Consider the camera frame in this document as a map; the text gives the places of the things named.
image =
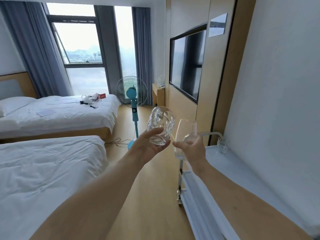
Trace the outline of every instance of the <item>white pillow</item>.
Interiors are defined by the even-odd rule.
[[[33,97],[9,97],[0,100],[0,117],[7,116],[34,101],[36,101],[36,99]]]

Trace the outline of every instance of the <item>headboard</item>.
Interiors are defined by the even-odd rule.
[[[0,100],[20,96],[38,98],[28,72],[0,76]]]

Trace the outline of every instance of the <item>tv screen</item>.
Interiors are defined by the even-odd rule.
[[[206,41],[206,26],[200,28],[202,30],[196,33],[171,39],[170,44],[170,84],[195,102],[198,101]]]

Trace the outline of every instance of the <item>tv frame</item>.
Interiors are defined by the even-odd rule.
[[[198,27],[195,27],[191,30],[188,30],[187,32],[184,32],[180,35],[177,35],[173,38],[170,39],[170,60],[169,60],[169,84],[174,86],[177,90],[179,90],[181,93],[183,93],[185,96],[187,96],[189,99],[191,99],[193,102],[195,102],[196,104],[198,104],[198,99],[199,99],[199,90],[200,90],[200,84],[201,84],[201,77],[202,77],[202,69],[201,69],[201,75],[200,75],[200,81],[199,81],[199,90],[198,90],[198,96],[197,98],[195,99],[194,97],[192,97],[190,94],[186,93],[185,91],[183,91],[181,88],[177,87],[174,83],[172,83],[170,80],[171,80],[171,77],[172,77],[172,41],[174,40],[178,40],[180,38],[183,38],[183,37],[186,37],[186,36],[189,36],[189,35],[193,35],[195,33],[198,33],[198,32],[201,32],[201,31],[204,31],[204,30],[207,30],[207,24],[202,24]]]

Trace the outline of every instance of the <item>person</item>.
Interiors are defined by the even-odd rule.
[[[131,149],[98,178],[63,202],[31,240],[105,239],[139,171],[168,147],[150,142],[163,128],[142,133]],[[240,239],[311,239],[272,206],[238,186],[206,160],[203,138],[173,142],[183,150],[193,172],[204,182]]]

